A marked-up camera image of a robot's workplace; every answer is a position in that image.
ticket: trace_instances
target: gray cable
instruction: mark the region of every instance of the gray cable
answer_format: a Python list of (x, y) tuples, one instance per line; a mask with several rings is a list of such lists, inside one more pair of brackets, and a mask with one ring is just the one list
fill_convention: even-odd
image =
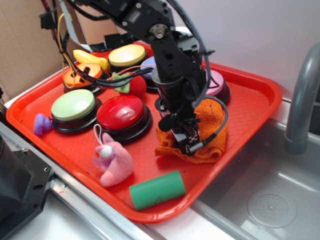
[(226, 123), (228, 121), (229, 111), (228, 111), (227, 106), (224, 104), (224, 102), (222, 102), (220, 99), (216, 98), (215, 96), (205, 96), (204, 99), (210, 99), (210, 100), (216, 101), (217, 103), (219, 103), (221, 105), (221, 107), (224, 110), (224, 119), (223, 119), (221, 125), (219, 126), (219, 128), (213, 134), (211, 134), (207, 139), (202, 141), (203, 145), (205, 146), (208, 143), (210, 143), (224, 128), (224, 126), (226, 125)]
[(182, 18), (183, 22), (186, 24), (186, 26), (189, 28), (195, 39), (198, 41), (201, 51), (203, 52), (203, 59), (205, 63), (206, 68), (206, 74), (207, 74), (207, 82), (197, 100), (195, 100), (192, 103), (192, 107), (195, 109), (206, 97), (207, 90), (209, 88), (209, 84), (211, 81), (211, 68), (210, 68), (210, 62), (209, 57), (207, 55), (207, 50), (205, 47), (205, 44), (190, 17), (188, 16), (187, 12), (183, 9), (183, 7), (176, 1), (176, 0), (167, 0), (168, 3), (177, 11), (177, 13)]

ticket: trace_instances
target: cardboard box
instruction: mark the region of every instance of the cardboard box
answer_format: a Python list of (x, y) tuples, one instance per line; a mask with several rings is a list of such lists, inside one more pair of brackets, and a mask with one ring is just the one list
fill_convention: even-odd
[[(90, 39), (90, 44), (101, 42), (98, 37), (104, 33), (115, 33), (115, 25), (107, 20), (103, 22), (85, 21), (85, 33), (78, 21), (76, 12), (67, 3), (73, 19), (74, 28), (81, 43)], [(41, 29), (40, 14), (44, 8), (40, 0), (6, 1), (0, 0), (0, 88), (3, 92), (0, 110), (5, 111), (4, 103), (27, 89), (56, 73), (62, 68), (62, 56), (50, 30)], [(64, 35), (65, 22), (61, 25)], [(67, 50), (80, 47), (69, 41)]]

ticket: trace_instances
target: red button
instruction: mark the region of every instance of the red button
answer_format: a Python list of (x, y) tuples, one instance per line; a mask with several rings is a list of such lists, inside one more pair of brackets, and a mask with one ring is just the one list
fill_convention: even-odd
[(144, 113), (140, 98), (133, 95), (120, 95), (106, 101), (96, 117), (102, 128), (121, 130), (135, 124)]

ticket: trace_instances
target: yellow banana toy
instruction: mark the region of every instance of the yellow banana toy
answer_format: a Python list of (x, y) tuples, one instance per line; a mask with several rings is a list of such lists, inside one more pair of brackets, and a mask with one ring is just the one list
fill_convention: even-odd
[(83, 50), (73, 50), (74, 58), (81, 64), (99, 64), (103, 70), (108, 68), (108, 61), (104, 57), (93, 56), (92, 54)]

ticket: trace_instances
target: orange button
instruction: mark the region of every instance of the orange button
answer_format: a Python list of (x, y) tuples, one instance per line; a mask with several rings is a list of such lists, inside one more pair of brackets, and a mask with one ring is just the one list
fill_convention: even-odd
[[(102, 75), (102, 69), (101, 66), (97, 63), (82, 63), (77, 66), (81, 71), (84, 71), (85, 68), (90, 68), (90, 71), (88, 73), (89, 76), (94, 78), (99, 78)], [(89, 82), (81, 82), (80, 76), (75, 74), (75, 77), (73, 77), (73, 70), (69, 69), (63, 76), (64, 84), (66, 84), (68, 87), (74, 87), (74, 88), (81, 88), (90, 85)]]

